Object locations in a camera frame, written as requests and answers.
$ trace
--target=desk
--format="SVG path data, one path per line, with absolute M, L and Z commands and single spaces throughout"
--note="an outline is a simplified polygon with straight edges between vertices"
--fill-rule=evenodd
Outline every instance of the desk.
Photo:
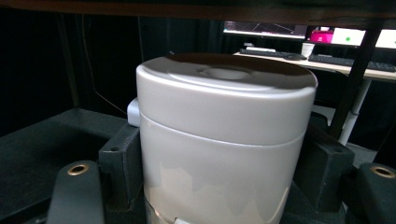
M 308 60 L 291 61 L 291 60 L 285 60 L 283 58 L 240 54 L 239 52 L 235 53 L 235 55 L 246 56 L 246 57 L 255 57 L 255 58 L 264 58 L 264 59 L 275 60 L 275 61 L 279 61 L 279 62 L 283 62 L 283 63 L 294 63 L 294 64 L 297 64 L 297 65 L 300 65 L 300 66 L 306 67 L 306 68 L 329 69 L 329 70 L 334 70 L 334 71 L 344 73 L 346 75 L 349 74 L 350 69 L 351 69 L 350 67 L 347 67 L 347 66 L 334 65 L 334 64 L 328 64 L 328 63 L 314 63 L 314 62 L 309 62 Z M 339 142 L 343 145 L 345 145 L 347 143 L 347 140 L 349 139 L 349 136 L 352 133 L 353 127 L 355 126 L 356 120 L 358 119 L 358 116 L 359 116 L 359 113 L 361 110 L 361 105 L 363 104 L 364 98 L 367 94 L 367 91 L 370 88 L 370 84 L 371 84 L 372 80 L 396 81 L 396 73 L 366 69 L 366 71 L 364 72 L 363 81 L 361 83 L 361 88 L 358 92 L 355 102 L 353 103 L 352 108 L 350 109 L 350 111 L 346 117 L 346 120 L 344 122 L 344 129 L 341 132 L 340 138 L 338 139 Z M 313 111 L 323 114 L 324 110 L 323 110 L 322 106 L 314 105 Z M 328 119 L 332 119 L 332 114 L 333 114 L 333 112 L 330 114 L 325 114 L 325 116 L 328 117 Z

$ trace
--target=computer monitor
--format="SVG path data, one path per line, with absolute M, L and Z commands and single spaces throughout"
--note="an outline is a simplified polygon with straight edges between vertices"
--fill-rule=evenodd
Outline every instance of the computer monitor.
M 306 25 L 264 23 L 252 21 L 225 21 L 224 34 L 305 40 Z
M 358 47 L 361 45 L 364 34 L 363 30 L 317 27 L 311 31 L 307 40 L 312 43 Z M 396 49 L 396 30 L 382 30 L 375 46 Z

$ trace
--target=white plastic housing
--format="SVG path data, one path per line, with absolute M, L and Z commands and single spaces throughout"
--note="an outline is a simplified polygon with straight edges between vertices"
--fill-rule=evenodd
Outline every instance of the white plastic housing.
M 145 194 L 167 220 L 277 223 L 317 81 L 302 67 L 218 54 L 139 65 Z

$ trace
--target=brass screw hole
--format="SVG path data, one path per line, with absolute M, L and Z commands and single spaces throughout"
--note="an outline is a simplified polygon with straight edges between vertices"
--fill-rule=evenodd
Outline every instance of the brass screw hole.
M 385 178 L 395 178 L 396 174 L 393 173 L 390 169 L 381 166 L 373 166 L 370 168 L 376 175 L 380 175 Z
M 81 174 L 87 172 L 89 168 L 90 168 L 90 166 L 88 164 L 75 165 L 75 166 L 71 167 L 67 171 L 67 173 L 69 175 L 81 175 Z

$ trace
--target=cylinder lid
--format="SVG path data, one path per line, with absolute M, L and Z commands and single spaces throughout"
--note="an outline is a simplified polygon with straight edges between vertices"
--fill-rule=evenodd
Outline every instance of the cylinder lid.
M 139 65 L 140 113 L 169 128 L 236 144 L 273 145 L 304 133 L 316 78 L 272 60 L 179 54 Z

